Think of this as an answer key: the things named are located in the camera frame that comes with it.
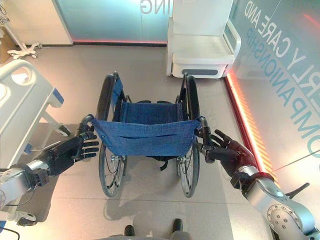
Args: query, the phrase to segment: dark red robotic hand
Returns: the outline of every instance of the dark red robotic hand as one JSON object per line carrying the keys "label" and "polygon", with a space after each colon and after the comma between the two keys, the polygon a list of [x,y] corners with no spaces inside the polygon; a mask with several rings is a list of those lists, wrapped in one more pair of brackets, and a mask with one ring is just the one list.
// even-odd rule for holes
{"label": "dark red robotic hand", "polygon": [[254,155],[245,146],[220,130],[215,130],[214,133],[211,135],[212,146],[198,143],[197,148],[212,162],[220,160],[230,177],[233,177],[241,166],[257,167]]}

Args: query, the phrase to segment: glass wall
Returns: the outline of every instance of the glass wall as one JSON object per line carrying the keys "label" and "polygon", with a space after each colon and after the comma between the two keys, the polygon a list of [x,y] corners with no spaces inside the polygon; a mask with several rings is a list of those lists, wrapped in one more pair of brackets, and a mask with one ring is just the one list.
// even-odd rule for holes
{"label": "glass wall", "polygon": [[229,82],[262,170],[320,225],[320,1],[235,0],[241,50]]}
{"label": "glass wall", "polygon": [[75,42],[167,42],[173,0],[56,2]]}

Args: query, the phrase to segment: blue wheelchair seat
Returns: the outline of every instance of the blue wheelchair seat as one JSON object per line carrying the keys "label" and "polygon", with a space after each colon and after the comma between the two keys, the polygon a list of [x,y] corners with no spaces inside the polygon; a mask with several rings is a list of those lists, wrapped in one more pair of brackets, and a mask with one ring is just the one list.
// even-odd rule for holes
{"label": "blue wheelchair seat", "polygon": [[[120,78],[112,93],[112,107],[123,90]],[[197,120],[184,120],[181,103],[123,101],[120,121],[91,121],[103,144],[116,156],[184,156],[196,141]]]}

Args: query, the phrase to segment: white wall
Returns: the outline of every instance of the white wall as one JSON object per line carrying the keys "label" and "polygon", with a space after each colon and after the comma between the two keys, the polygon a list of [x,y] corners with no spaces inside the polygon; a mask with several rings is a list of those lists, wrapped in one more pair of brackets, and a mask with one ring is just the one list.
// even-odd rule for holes
{"label": "white wall", "polygon": [[54,0],[5,0],[10,26],[26,44],[73,43]]}

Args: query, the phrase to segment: black shoe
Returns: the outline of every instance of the black shoe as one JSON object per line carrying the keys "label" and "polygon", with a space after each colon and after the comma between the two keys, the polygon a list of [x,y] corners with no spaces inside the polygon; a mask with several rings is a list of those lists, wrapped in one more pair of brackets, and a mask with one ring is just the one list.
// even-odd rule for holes
{"label": "black shoe", "polygon": [[124,235],[126,237],[134,237],[136,235],[134,227],[132,225],[126,226],[124,229]]}
{"label": "black shoe", "polygon": [[184,230],[184,223],[180,218],[176,218],[173,222],[172,232],[174,233],[175,231],[183,231],[183,230]]}

